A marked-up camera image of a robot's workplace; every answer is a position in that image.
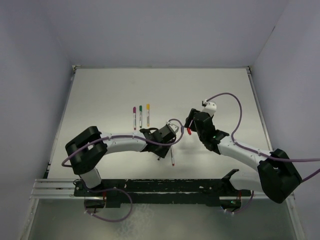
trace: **marker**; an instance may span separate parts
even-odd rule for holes
[[[172,166],[175,166],[174,148],[171,146],[170,150],[171,150],[171,164]]]
[[[150,104],[146,105],[146,125],[150,126]]]
[[[140,128],[142,129],[142,105],[139,106],[139,115],[140,115],[140,120],[139,120],[139,123],[140,123]]]
[[[137,129],[136,107],[133,107],[133,129]]]

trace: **gray wall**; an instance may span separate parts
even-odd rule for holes
[[[288,0],[42,0],[72,64],[254,63]]]
[[[253,65],[253,80],[274,148],[320,157],[320,1],[292,0]],[[320,163],[296,164],[302,177]],[[320,174],[296,191],[310,240],[320,236]]]
[[[0,1],[0,239],[16,240],[70,85],[71,63],[40,5]]]

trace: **white table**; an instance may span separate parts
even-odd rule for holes
[[[104,68],[77,69],[57,137],[48,178],[75,179],[70,168],[61,166],[67,157],[65,145],[89,126],[100,131],[133,131],[133,107],[150,104],[150,127],[161,128],[170,118],[185,122],[191,108],[201,110],[201,102],[211,96],[230,92],[243,106],[243,118],[236,134],[239,141],[268,149],[253,90],[244,68]],[[215,99],[217,129],[231,133],[239,119],[239,107],[231,96]],[[185,131],[174,146],[171,158],[157,161],[153,153],[121,152],[106,155],[97,168],[103,179],[197,179],[222,178],[232,169],[253,171],[244,164],[205,149],[196,133]]]

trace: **metal frame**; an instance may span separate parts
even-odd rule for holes
[[[54,139],[54,143],[52,146],[52,151],[51,151],[51,155],[50,155],[50,160],[48,163],[48,169],[50,169],[50,163],[52,161],[52,156],[53,153],[55,151],[56,145],[57,145],[57,136],[59,135],[60,129],[61,129],[61,125],[62,125],[62,121],[66,112],[66,108],[67,108],[67,104],[69,101],[69,96],[70,96],[70,92],[72,89],[72,85],[73,85],[73,80],[76,74],[77,69],[88,69],[88,68],[92,68],[94,69],[95,67],[89,67],[89,66],[81,66],[81,65],[75,65],[73,66],[73,76],[71,78],[72,83],[70,84],[70,89],[68,92],[68,96],[67,96],[67,100],[65,102],[65,106],[64,106],[64,110],[61,116],[61,120],[59,123],[59,127],[57,129],[57,133],[56,133],[56,137]],[[168,66],[168,67],[157,67],[157,66],[128,66],[128,67],[118,67],[118,68],[142,68],[142,69],[148,69],[148,68],[157,68],[157,69],[165,69],[165,68],[174,68],[174,66]],[[196,67],[199,69],[208,69],[208,68],[223,68],[223,67]],[[261,124],[262,124],[262,128],[264,131],[264,135],[267,141],[267,145],[269,150],[272,150],[272,145],[271,145],[271,141],[270,141],[270,137],[268,134],[268,130],[266,127],[266,122],[265,119],[263,117],[263,113],[260,107],[260,103],[257,97],[257,92],[253,83],[253,79],[252,79],[252,75],[251,75],[251,69],[249,66],[247,67],[239,67],[239,68],[245,68],[247,70],[247,74],[248,74],[248,78],[249,78],[249,82],[251,85],[251,89],[253,92],[253,96],[255,99],[255,103],[258,109],[258,113],[260,116],[260,120],[261,120]],[[26,213],[26,219],[25,219],[25,223],[24,223],[24,227],[22,229],[22,232],[20,234],[20,240],[28,240],[29,239],[29,234],[31,231],[31,227],[34,221],[34,216],[35,213],[37,211],[37,207],[38,207],[38,203],[40,199],[86,199],[86,200],[101,200],[102,197],[75,197],[74,196],[74,189],[75,186],[73,184],[73,180],[71,179],[36,179],[35,183],[33,185],[33,189],[31,192],[31,196],[30,196],[30,203],[29,203],[29,207]],[[220,200],[231,200],[234,197],[220,197]],[[255,199],[267,199],[268,197],[261,192],[257,192],[254,194],[254,198]],[[305,240],[305,233],[303,230],[303,227],[301,225],[299,216],[298,216],[298,212],[297,212],[297,208],[296,208],[296,204],[295,204],[295,198],[294,198],[294,194],[292,193],[287,199],[286,199],[286,204],[288,207],[288,211],[290,214],[290,218],[292,221],[292,225],[293,225],[293,229],[296,235],[296,238],[298,240]]]

